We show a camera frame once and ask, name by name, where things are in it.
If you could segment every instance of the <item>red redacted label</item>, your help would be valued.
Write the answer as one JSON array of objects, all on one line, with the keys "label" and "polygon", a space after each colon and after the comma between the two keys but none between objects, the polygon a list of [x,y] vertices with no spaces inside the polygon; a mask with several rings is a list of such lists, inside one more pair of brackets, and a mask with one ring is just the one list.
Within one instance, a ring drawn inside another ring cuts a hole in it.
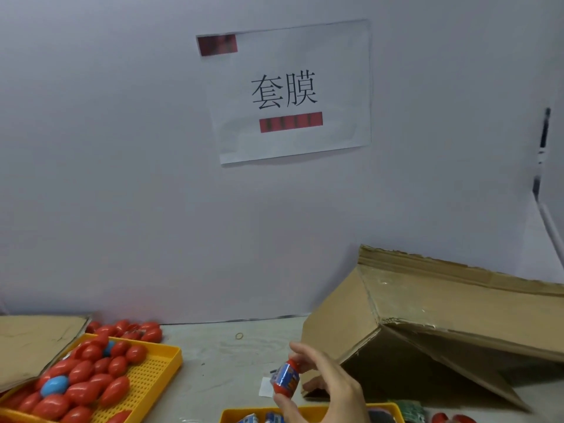
[{"label": "red redacted label", "polygon": [[261,118],[259,120],[261,133],[276,132],[302,127],[323,126],[323,113],[306,113],[285,115],[283,117]]},{"label": "red redacted label", "polygon": [[237,52],[237,38],[235,37],[235,34],[198,37],[198,47],[200,47],[201,56],[235,53]]}]

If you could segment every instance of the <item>chinese characters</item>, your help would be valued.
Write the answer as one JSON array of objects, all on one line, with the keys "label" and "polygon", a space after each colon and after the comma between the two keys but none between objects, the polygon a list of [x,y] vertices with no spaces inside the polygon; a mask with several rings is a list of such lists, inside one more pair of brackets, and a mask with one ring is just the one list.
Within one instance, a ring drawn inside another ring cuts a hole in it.
[{"label": "chinese characters", "polygon": [[[316,103],[317,100],[312,98],[315,95],[314,92],[314,72],[306,70],[300,71],[299,74],[286,74],[286,86],[287,86],[287,98],[288,101],[286,106],[294,104],[298,106],[302,104],[306,99],[312,103]],[[278,84],[278,81],[282,80],[280,76],[276,78],[268,78],[265,75],[262,76],[260,80],[253,80],[251,83],[258,83],[257,88],[252,93],[252,95],[257,95],[256,101],[254,103],[261,103],[258,107],[260,110],[263,108],[268,108],[269,106],[277,106],[280,108],[280,104],[277,102],[280,99],[284,99],[282,96],[278,96],[278,92],[282,89],[282,85]]]}]

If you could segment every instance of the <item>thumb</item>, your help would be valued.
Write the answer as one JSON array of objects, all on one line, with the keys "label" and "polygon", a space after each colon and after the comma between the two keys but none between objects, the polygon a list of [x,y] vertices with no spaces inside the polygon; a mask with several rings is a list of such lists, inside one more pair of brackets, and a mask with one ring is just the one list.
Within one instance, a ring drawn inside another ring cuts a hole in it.
[{"label": "thumb", "polygon": [[300,414],[298,405],[296,405],[292,399],[277,393],[274,395],[274,402],[276,402],[276,405],[278,405],[278,408],[282,411],[285,423],[307,423]]}]

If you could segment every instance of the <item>blue plastic egg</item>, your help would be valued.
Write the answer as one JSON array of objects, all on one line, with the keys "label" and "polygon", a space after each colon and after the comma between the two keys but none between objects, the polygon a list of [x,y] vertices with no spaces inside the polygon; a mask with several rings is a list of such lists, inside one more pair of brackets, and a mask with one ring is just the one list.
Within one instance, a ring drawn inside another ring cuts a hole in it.
[{"label": "blue plastic egg", "polygon": [[43,385],[39,393],[42,397],[46,397],[53,393],[60,393],[61,395],[67,391],[69,387],[69,379],[67,376],[53,377]]},{"label": "blue plastic egg", "polygon": [[116,344],[115,341],[110,340],[108,341],[108,345],[106,346],[106,348],[104,349],[104,356],[108,357],[109,356],[109,352],[112,349],[113,345]]}]

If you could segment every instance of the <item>table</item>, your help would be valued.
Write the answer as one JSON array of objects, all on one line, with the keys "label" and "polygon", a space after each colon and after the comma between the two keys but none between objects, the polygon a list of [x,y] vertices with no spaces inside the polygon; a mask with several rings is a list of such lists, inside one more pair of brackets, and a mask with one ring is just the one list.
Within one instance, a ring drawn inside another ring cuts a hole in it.
[{"label": "table", "polygon": [[[267,407],[258,396],[262,377],[287,359],[288,341],[299,340],[305,318],[164,325],[164,341],[182,348],[184,366],[147,423],[217,423],[225,408]],[[539,411],[464,410],[478,423],[552,423],[564,421],[564,381],[516,388]],[[294,400],[307,405],[300,394]],[[429,413],[455,410],[433,410]]]}]

